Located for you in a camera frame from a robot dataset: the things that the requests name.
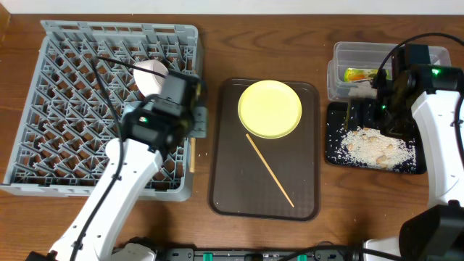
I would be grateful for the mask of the green snack wrapper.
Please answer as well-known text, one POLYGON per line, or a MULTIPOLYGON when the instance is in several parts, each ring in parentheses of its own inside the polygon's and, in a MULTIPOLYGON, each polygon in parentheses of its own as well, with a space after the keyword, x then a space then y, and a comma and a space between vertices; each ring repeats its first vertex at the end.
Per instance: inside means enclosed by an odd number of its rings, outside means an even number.
POLYGON ((378 73, 378 69, 359 69, 347 68, 344 72, 343 81, 347 83, 359 83, 373 80, 378 73))

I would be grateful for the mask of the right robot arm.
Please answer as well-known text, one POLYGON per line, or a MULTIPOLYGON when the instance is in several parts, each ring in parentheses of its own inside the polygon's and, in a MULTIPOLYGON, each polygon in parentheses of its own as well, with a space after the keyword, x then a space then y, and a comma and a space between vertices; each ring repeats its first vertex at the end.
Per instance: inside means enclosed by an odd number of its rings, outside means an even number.
POLYGON ((463 71, 412 64, 383 78, 374 99, 352 99, 348 128, 375 127, 385 136, 421 140, 428 209, 396 237, 364 243, 365 260, 463 259, 463 71))

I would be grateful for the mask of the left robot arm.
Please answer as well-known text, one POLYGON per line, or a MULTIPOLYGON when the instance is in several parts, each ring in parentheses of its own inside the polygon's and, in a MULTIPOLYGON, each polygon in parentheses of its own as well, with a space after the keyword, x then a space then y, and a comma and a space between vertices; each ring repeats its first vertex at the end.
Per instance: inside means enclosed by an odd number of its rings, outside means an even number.
POLYGON ((145 186, 174 160, 188 142, 195 101, 150 95, 125 114, 123 134, 106 146, 109 163, 78 216, 47 254, 31 252, 28 260, 155 260, 158 251, 134 238, 120 249, 115 240, 145 186))

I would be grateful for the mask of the pink bowl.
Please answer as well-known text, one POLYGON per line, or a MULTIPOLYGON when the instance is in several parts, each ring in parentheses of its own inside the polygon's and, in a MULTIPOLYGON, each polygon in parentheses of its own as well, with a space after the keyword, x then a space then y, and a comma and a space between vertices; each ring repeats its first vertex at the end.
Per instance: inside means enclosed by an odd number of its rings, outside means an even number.
POLYGON ((135 66, 147 69, 152 72, 160 73, 158 76, 149 72, 134 70, 133 76, 139 91, 148 96, 151 94, 160 94, 162 85, 165 82, 164 76, 167 76, 168 69, 160 61, 150 59, 142 62, 135 63, 135 66))

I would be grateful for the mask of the yellow plate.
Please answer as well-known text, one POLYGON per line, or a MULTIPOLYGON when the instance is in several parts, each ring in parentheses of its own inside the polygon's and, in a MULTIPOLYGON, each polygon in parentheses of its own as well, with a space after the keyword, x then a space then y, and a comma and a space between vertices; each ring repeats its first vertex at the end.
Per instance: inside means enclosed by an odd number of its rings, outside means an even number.
POLYGON ((302 102, 289 85, 261 80, 246 87, 239 97, 238 116, 251 134, 268 139, 289 135, 302 118, 302 102))

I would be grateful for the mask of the light blue bowl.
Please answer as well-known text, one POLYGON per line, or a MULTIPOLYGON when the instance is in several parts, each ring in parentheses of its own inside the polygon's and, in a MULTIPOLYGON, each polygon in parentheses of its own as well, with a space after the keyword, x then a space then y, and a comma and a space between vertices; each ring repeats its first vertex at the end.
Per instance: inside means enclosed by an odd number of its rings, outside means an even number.
POLYGON ((121 115, 121 120, 124 120, 127 114, 132 113, 140 108, 144 108, 144 104, 142 101, 132 101, 125 103, 123 113, 121 115))

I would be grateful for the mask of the rice and food scraps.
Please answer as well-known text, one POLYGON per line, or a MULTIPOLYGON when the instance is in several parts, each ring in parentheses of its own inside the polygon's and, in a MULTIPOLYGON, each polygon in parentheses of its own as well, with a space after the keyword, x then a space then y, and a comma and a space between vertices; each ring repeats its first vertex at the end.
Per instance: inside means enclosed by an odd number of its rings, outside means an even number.
POLYGON ((333 141, 329 148, 334 149, 334 156, 329 159, 336 164, 397 172, 402 167, 406 171, 416 169, 415 146, 410 142, 383 136, 372 128, 337 133, 340 138, 329 139, 333 141))

